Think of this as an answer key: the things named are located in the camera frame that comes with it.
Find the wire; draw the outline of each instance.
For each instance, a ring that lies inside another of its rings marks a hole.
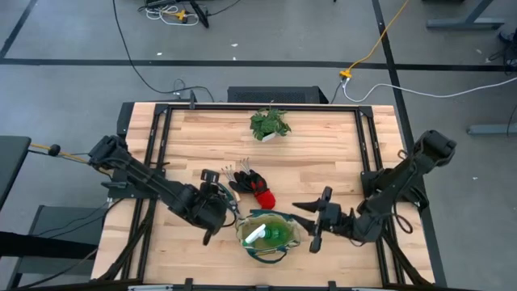
[[[160,19],[163,23],[167,24],[167,25],[178,25],[178,26],[194,26],[196,24],[198,24],[200,22],[200,18],[198,15],[195,15],[195,14],[185,14],[185,17],[195,17],[196,21],[195,23],[177,23],[177,22],[174,22],[174,23],[170,23],[170,22],[167,22],[164,18],[163,18],[163,15],[176,15],[179,11],[179,8],[177,6],[165,6],[163,8],[145,8],[145,16],[148,18],[148,19],[151,19],[151,20],[158,20]]]
[[[348,69],[346,69],[345,71],[341,72],[341,75],[343,77],[347,77],[347,78],[351,78],[351,70],[352,68],[354,68],[357,64],[363,62],[363,61],[366,61],[367,59],[369,59],[373,52],[375,52],[375,50],[377,49],[377,47],[379,46],[380,44],[380,41],[385,37],[386,35],[386,32],[388,32],[388,29],[391,27],[391,25],[395,22],[395,20],[398,18],[398,16],[404,11],[404,9],[406,8],[406,5],[407,3],[409,3],[410,0],[406,0],[404,2],[404,4],[402,5],[401,9],[398,10],[398,12],[395,14],[395,16],[393,17],[393,19],[391,19],[391,21],[388,23],[388,26],[385,27],[384,31],[380,34],[380,37],[379,37],[379,40],[377,40],[377,42],[375,43],[375,45],[373,46],[372,50],[370,51],[370,53],[366,56],[366,57],[363,57],[362,59],[356,61],[355,63],[353,63],[351,66],[348,67]]]
[[[515,110],[517,110],[517,104],[514,106],[514,109],[511,111],[510,119],[508,120],[508,125],[506,126],[506,136],[510,136],[510,125],[511,121],[514,119]]]
[[[86,262],[92,255],[94,255],[99,249],[96,248],[94,249],[90,254],[88,254],[86,257],[84,257],[84,259],[81,259],[81,261],[79,261],[78,263],[75,263],[73,265],[71,265],[70,267],[67,267],[66,269],[64,269],[63,271],[59,272],[59,273],[56,273],[50,277],[47,277],[47,278],[44,278],[43,280],[39,280],[39,281],[36,281],[34,283],[31,283],[31,284],[27,284],[27,285],[24,285],[24,286],[20,286],[18,288],[14,288],[14,289],[10,289],[10,291],[15,291],[15,290],[22,290],[22,289],[27,289],[27,288],[31,288],[31,287],[34,287],[36,285],[40,285],[40,284],[43,284],[44,282],[47,282],[47,281],[50,281],[56,277],[59,277],[67,272],[69,272],[70,270],[72,270],[73,268],[76,268],[77,266],[81,265],[81,264],[84,264],[84,262]]]
[[[332,101],[330,101],[330,104],[334,104],[334,100],[336,99],[336,95],[338,94],[339,87],[343,84],[343,80],[338,83],[338,86],[336,87],[336,91],[334,91],[334,97],[332,97]]]
[[[96,208],[94,211],[92,211],[90,214],[86,215],[85,217],[81,217],[81,218],[76,218],[76,219],[73,219],[72,221],[70,221],[69,223],[67,223],[65,226],[62,226],[62,227],[57,227],[57,228],[54,228],[54,229],[50,229],[50,230],[46,230],[40,234],[33,234],[33,236],[36,236],[36,237],[39,237],[43,234],[47,234],[51,231],[56,231],[56,230],[62,230],[68,226],[70,226],[72,223],[76,222],[76,221],[81,221],[81,220],[85,220],[87,219],[88,217],[91,217],[92,215],[94,215],[97,211],[99,211],[102,207],[106,206],[107,205],[107,202],[104,202],[104,204],[100,205],[100,207]]]
[[[50,146],[39,145],[39,144],[34,144],[34,143],[31,143],[31,147],[35,147],[37,149],[42,149],[42,150],[48,150],[48,151],[52,150],[50,148]],[[36,150],[28,150],[28,151],[33,154],[42,154],[42,155],[46,155],[46,156],[53,157],[53,158],[63,158],[65,160],[69,160],[71,162],[79,162],[81,164],[86,164],[86,165],[88,164],[88,161],[86,161],[84,158],[77,157],[77,155],[80,155],[80,154],[70,154],[70,153],[60,151],[56,156],[53,156],[48,153],[44,153],[44,152],[40,152],[40,151],[36,151]],[[111,175],[110,175],[109,171],[105,171],[102,169],[100,171],[99,170],[96,170],[96,171],[103,175],[110,177],[110,179],[111,179]]]
[[[54,234],[53,236],[48,237],[48,238],[56,238],[56,237],[58,237],[58,236],[62,236],[62,235],[64,235],[64,234],[69,234],[69,233],[74,232],[75,230],[78,230],[78,229],[80,229],[80,228],[82,228],[82,227],[84,227],[84,226],[88,226],[88,225],[90,225],[90,224],[92,224],[92,223],[94,223],[94,222],[98,221],[98,220],[99,220],[99,219],[101,219],[101,218],[104,220],[104,219],[105,219],[105,217],[107,216],[107,214],[110,212],[110,210],[111,210],[113,207],[115,207],[115,205],[119,204],[123,199],[124,199],[124,198],[119,199],[117,202],[113,203],[110,207],[108,207],[108,208],[107,208],[107,210],[106,210],[106,212],[105,212],[102,216],[97,217],[97,218],[95,218],[95,219],[93,219],[93,220],[90,220],[89,222],[85,222],[85,223],[83,223],[83,224],[81,224],[81,225],[79,225],[79,226],[76,226],[76,227],[74,227],[72,230],[67,230],[67,231],[62,232],[62,233],[60,233],[60,234]]]
[[[237,3],[239,3],[241,0],[237,0],[236,2],[234,2],[233,4],[230,4],[229,6],[227,6],[226,8],[223,8],[221,10],[219,10],[218,12],[215,12],[215,13],[209,13],[207,14],[207,17],[209,16],[214,16],[214,15],[218,15],[220,14],[221,12],[224,12],[224,11],[227,11],[228,9],[232,8],[233,6],[237,5]]]
[[[31,146],[35,147],[35,148],[38,148],[38,149],[42,149],[42,150],[51,150],[50,146],[46,146],[46,145],[38,145],[38,144],[31,143]],[[59,155],[65,156],[67,158],[71,158],[73,160],[77,160],[79,162],[86,162],[86,163],[88,163],[88,161],[86,161],[84,158],[76,157],[76,156],[74,156],[74,155],[72,155],[70,153],[66,153],[66,152],[60,151]]]
[[[177,93],[177,92],[180,92],[180,91],[185,91],[185,90],[190,90],[190,89],[203,89],[205,91],[208,92],[208,94],[210,95],[210,98],[212,99],[212,102],[215,102],[213,96],[212,96],[212,93],[210,93],[210,90],[207,88],[207,87],[204,87],[204,86],[190,86],[190,87],[186,87],[186,88],[183,88],[181,90],[172,90],[172,91],[160,91],[160,90],[157,90],[157,89],[154,89],[151,85],[149,85],[147,83],[147,81],[144,79],[144,77],[142,77],[142,75],[140,74],[140,72],[138,72],[137,68],[135,67],[135,64],[133,63],[132,61],[132,58],[131,58],[131,55],[129,54],[129,50],[128,50],[128,45],[126,44],[126,39],[124,38],[124,34],[122,33],[122,29],[120,28],[120,23],[119,23],[119,16],[117,15],[117,12],[116,12],[116,4],[115,4],[115,0],[111,0],[112,4],[113,4],[113,14],[115,16],[115,22],[116,22],[116,26],[119,30],[119,34],[120,34],[120,39],[122,39],[122,43],[124,45],[124,50],[126,52],[126,55],[128,56],[128,60],[129,60],[129,64],[131,64],[131,67],[132,69],[135,71],[135,73],[137,73],[138,75],[138,78],[140,78],[140,80],[149,88],[151,89],[152,91],[155,91],[157,93],[160,93],[160,94],[173,94],[173,93]]]
[[[422,96],[428,96],[428,97],[434,97],[434,98],[451,98],[451,97],[457,97],[457,96],[460,96],[460,95],[464,95],[464,94],[467,94],[467,93],[472,93],[474,91],[479,91],[479,90],[483,90],[483,89],[494,88],[496,86],[506,85],[507,83],[513,82],[515,80],[517,80],[517,77],[516,78],[511,78],[510,80],[506,80],[504,82],[500,82],[500,83],[497,83],[497,84],[486,85],[486,86],[479,86],[479,87],[476,87],[476,88],[473,88],[473,89],[470,89],[470,90],[466,90],[466,91],[462,91],[462,92],[454,93],[454,94],[450,94],[450,95],[433,95],[433,94],[429,94],[429,93],[422,93],[422,92],[418,92],[418,91],[402,88],[402,87],[399,87],[399,86],[394,86],[394,85],[390,85],[390,84],[383,84],[383,83],[381,83],[381,84],[375,85],[372,89],[370,89],[370,91],[362,99],[357,100],[357,99],[350,98],[348,96],[348,94],[347,94],[347,85],[348,85],[348,82],[350,82],[350,78],[347,78],[345,83],[343,84],[343,93],[345,94],[345,97],[347,97],[347,99],[349,99],[351,102],[355,102],[355,103],[361,103],[364,100],[366,100],[366,98],[368,98],[368,96],[370,96],[370,94],[376,88],[378,88],[379,86],[387,86],[387,87],[390,87],[390,88],[395,88],[395,89],[402,90],[402,91],[409,92],[409,93],[413,93],[413,94],[416,94],[416,95],[422,95]]]

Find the concrete floor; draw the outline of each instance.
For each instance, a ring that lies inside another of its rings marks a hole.
[[[211,11],[230,0],[206,2]],[[381,0],[386,20],[402,0]],[[0,40],[16,25],[28,0],[0,1]],[[136,12],[140,0],[117,0],[129,50],[138,60],[355,61],[376,42],[379,32],[372,3],[364,0],[243,0],[211,18],[211,28],[169,27]],[[425,19],[464,15],[463,5],[411,1],[392,26],[389,39],[396,63],[494,65],[485,59],[501,46],[496,31],[430,32]],[[517,5],[492,4],[486,16],[502,16],[513,30]],[[39,0],[7,58],[125,60],[111,2]],[[385,62],[382,48],[368,62]],[[216,101],[228,86],[312,86],[332,96],[339,69],[164,67],[139,69],[161,89],[183,79],[206,86]],[[402,86],[446,94],[508,79],[503,73],[403,71]],[[362,97],[371,86],[390,82],[387,70],[355,70],[349,93]],[[508,290],[517,284],[517,161],[514,137],[470,137],[476,123],[506,123],[517,103],[517,83],[457,99],[404,94],[415,138],[437,129],[458,142],[447,167],[426,178],[439,249],[448,285]],[[200,91],[200,101],[208,96]],[[124,101],[170,99],[145,87],[128,66],[0,65],[0,134],[26,135],[40,144],[57,143],[88,151],[102,135],[113,134]],[[340,94],[336,103],[349,103]],[[394,104],[393,91],[379,89],[365,103]],[[98,207],[106,198],[102,176],[64,160],[29,155],[0,212],[0,229],[28,232],[38,205]],[[0,288],[13,259],[0,260]],[[67,282],[85,278],[67,278]]]

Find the black cable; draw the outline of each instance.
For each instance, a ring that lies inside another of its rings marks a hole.
[[[178,93],[178,92],[185,91],[185,90],[190,90],[190,89],[203,89],[203,90],[206,90],[208,92],[208,94],[210,95],[210,98],[212,99],[212,102],[216,102],[215,99],[213,98],[212,93],[210,92],[210,90],[207,87],[204,87],[204,86],[190,86],[190,87],[185,87],[185,88],[183,88],[181,90],[160,91],[160,90],[154,89],[151,85],[149,85],[147,83],[147,81],[144,79],[144,77],[142,77],[140,72],[138,72],[137,68],[135,67],[135,64],[132,62],[132,58],[131,58],[131,55],[129,54],[129,50],[128,50],[128,45],[126,44],[126,39],[124,38],[124,34],[122,33],[122,29],[120,28],[119,16],[117,15],[117,12],[116,12],[115,0],[111,0],[111,2],[113,3],[113,14],[115,15],[116,26],[119,29],[120,38],[122,39],[122,44],[124,45],[124,50],[126,51],[126,55],[128,56],[129,64],[131,64],[132,69],[135,71],[135,73],[137,73],[137,75],[140,78],[140,80],[142,80],[142,82],[149,89],[151,89],[152,91],[155,91],[157,93],[160,93],[160,94],[174,94],[174,93]]]
[[[511,111],[510,119],[508,120],[508,125],[506,126],[506,136],[510,136],[510,125],[511,121],[514,119],[515,110],[517,110],[517,104],[514,106],[514,109]]]
[[[34,287],[36,285],[40,285],[40,284],[43,284],[44,282],[47,282],[47,281],[50,281],[56,277],[59,277],[67,272],[69,272],[70,270],[72,270],[73,268],[76,268],[77,266],[81,265],[81,264],[84,264],[84,262],[86,262],[92,255],[94,255],[96,252],[97,252],[98,248],[94,249],[90,254],[88,254],[84,259],[81,259],[78,263],[75,263],[73,265],[71,265],[70,267],[67,267],[66,269],[64,269],[63,271],[59,272],[59,273],[56,273],[50,277],[47,277],[47,278],[44,278],[43,280],[39,280],[39,281],[36,281],[34,283],[31,283],[31,284],[27,284],[27,285],[24,285],[24,286],[20,286],[18,288],[14,288],[14,289],[9,289],[9,291],[15,291],[15,290],[25,290],[25,289],[28,289],[28,288],[31,288],[31,287]]]
[[[334,97],[332,97],[332,101],[330,101],[330,104],[334,104],[334,100],[336,99],[336,95],[338,95],[339,87],[343,84],[343,80],[339,82],[338,86],[336,87],[336,91],[334,91]]]
[[[94,223],[94,222],[98,221],[98,220],[99,220],[99,219],[101,219],[101,218],[102,218],[102,219],[104,219],[104,218],[107,216],[107,213],[109,213],[109,212],[110,212],[110,210],[111,210],[113,207],[115,207],[115,205],[119,204],[123,199],[119,199],[117,202],[113,203],[110,207],[108,207],[108,208],[107,208],[107,210],[106,210],[106,212],[105,212],[102,216],[97,217],[97,218],[95,218],[94,220],[91,220],[91,221],[89,221],[89,222],[85,222],[85,223],[83,223],[83,224],[81,224],[81,225],[79,225],[79,226],[76,226],[76,227],[74,227],[72,230],[68,230],[68,231],[62,232],[62,233],[60,233],[60,234],[54,234],[53,236],[48,237],[48,238],[56,238],[56,237],[58,237],[58,236],[62,236],[63,234],[69,234],[69,233],[74,232],[75,230],[78,230],[78,229],[80,229],[80,228],[82,228],[82,227],[84,227],[84,226],[88,226],[88,225],[90,225],[90,224],[92,224],[92,223]]]
[[[236,2],[234,2],[233,4],[228,5],[226,8],[223,8],[223,9],[219,10],[219,11],[218,11],[218,12],[216,12],[216,13],[209,13],[209,14],[207,14],[207,17],[209,17],[209,16],[214,16],[214,15],[218,15],[218,14],[220,14],[221,12],[227,11],[228,9],[232,8],[233,6],[235,6],[235,5],[236,5],[237,3],[239,3],[240,1],[241,1],[241,0],[237,0],[237,1],[236,1]]]
[[[81,218],[76,218],[76,219],[73,219],[72,221],[70,221],[69,223],[67,223],[65,226],[62,226],[62,227],[57,227],[57,228],[54,228],[54,229],[50,229],[50,230],[46,230],[40,234],[33,234],[33,236],[36,236],[36,237],[39,237],[43,234],[47,234],[51,231],[55,231],[55,230],[62,230],[68,226],[70,226],[72,223],[76,222],[76,221],[81,221],[81,220],[85,220],[87,219],[88,217],[91,217],[92,215],[94,215],[97,211],[99,211],[102,207],[106,206],[107,202],[104,202],[104,204],[102,204],[100,207],[96,208],[94,211],[92,211],[90,214],[86,215],[85,217],[81,217]]]

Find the white cable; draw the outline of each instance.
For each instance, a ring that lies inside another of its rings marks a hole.
[[[167,24],[167,25],[178,25],[178,26],[194,26],[196,24],[198,24],[200,22],[200,18],[197,16],[197,15],[186,15],[186,17],[189,17],[189,16],[194,16],[196,21],[195,23],[168,23],[164,18],[163,18],[163,12],[170,12],[170,13],[176,13],[178,12],[178,7],[176,6],[171,6],[169,8],[166,8],[164,10],[161,10],[160,11],[160,19],[163,21],[163,23]]]
[[[195,17],[195,19],[196,19],[195,23],[170,23],[170,22],[167,22],[165,20],[165,18],[163,17],[164,12],[178,13],[178,11],[179,11],[179,8],[177,6],[174,6],[174,5],[173,6],[165,6],[162,9],[158,9],[158,8],[156,8],[156,9],[145,8],[145,16],[148,19],[151,19],[151,20],[158,20],[158,19],[160,19],[163,23],[165,23],[167,25],[194,26],[194,25],[196,25],[196,24],[198,24],[200,22],[200,18],[197,15],[185,15],[185,17],[191,17],[191,16]]]
[[[352,99],[347,94],[347,85],[348,85],[348,82],[350,82],[349,78],[347,78],[347,80],[342,85],[342,87],[343,87],[343,93],[345,94],[345,97],[347,97],[347,99],[349,99],[351,102],[361,103],[364,100],[366,100],[366,98],[368,98],[368,96],[370,96],[370,94],[379,86],[388,86],[388,87],[391,87],[391,88],[396,88],[396,89],[399,89],[399,90],[402,90],[402,91],[405,91],[405,92],[409,92],[409,93],[413,93],[413,94],[416,94],[416,95],[423,95],[423,96],[434,97],[434,98],[451,98],[451,97],[457,97],[457,96],[460,96],[460,95],[463,95],[463,94],[471,93],[471,92],[482,90],[482,89],[488,89],[488,88],[494,88],[496,86],[502,86],[502,85],[505,85],[505,84],[507,84],[509,82],[513,82],[515,80],[517,80],[517,77],[511,78],[510,80],[506,80],[504,82],[500,82],[500,83],[497,83],[497,84],[486,85],[486,86],[479,86],[479,87],[476,87],[476,88],[473,88],[473,89],[470,89],[470,90],[466,90],[466,91],[463,91],[463,92],[459,92],[459,93],[455,93],[455,94],[450,94],[450,95],[433,95],[433,94],[413,91],[413,90],[402,88],[402,87],[399,87],[399,86],[394,86],[394,85],[390,85],[390,84],[383,84],[383,83],[381,83],[381,84],[375,85],[372,89],[370,89],[370,91],[362,99],[359,99],[359,100]]]

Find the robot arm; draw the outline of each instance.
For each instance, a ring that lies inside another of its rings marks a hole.
[[[88,155],[94,169],[125,171],[128,182],[135,188],[153,193],[171,212],[193,226],[207,230],[205,245],[225,223],[226,203],[217,194],[219,175],[216,172],[203,170],[201,179],[204,182],[199,190],[190,184],[169,181],[133,158],[126,142],[117,136],[103,137]]]
[[[405,218],[397,214],[397,202],[408,200],[417,204],[420,209],[428,206],[424,193],[416,188],[416,183],[424,174],[434,167],[447,165],[455,153],[456,143],[436,131],[425,132],[416,142],[412,154],[406,157],[393,169],[383,169],[376,173],[361,173],[365,199],[357,207],[360,214],[357,217],[354,210],[349,214],[341,212],[341,206],[330,203],[332,188],[326,187],[322,198],[309,203],[293,203],[294,206],[310,211],[319,212],[316,221],[310,221],[297,215],[292,215],[308,232],[314,236],[310,245],[312,253],[319,252],[322,244],[322,231],[353,239],[360,243],[375,242],[384,238],[393,253],[402,262],[408,274],[416,270],[398,248],[397,244],[385,229],[386,219],[394,215],[399,221]],[[411,278],[413,281],[426,282],[418,273]]]

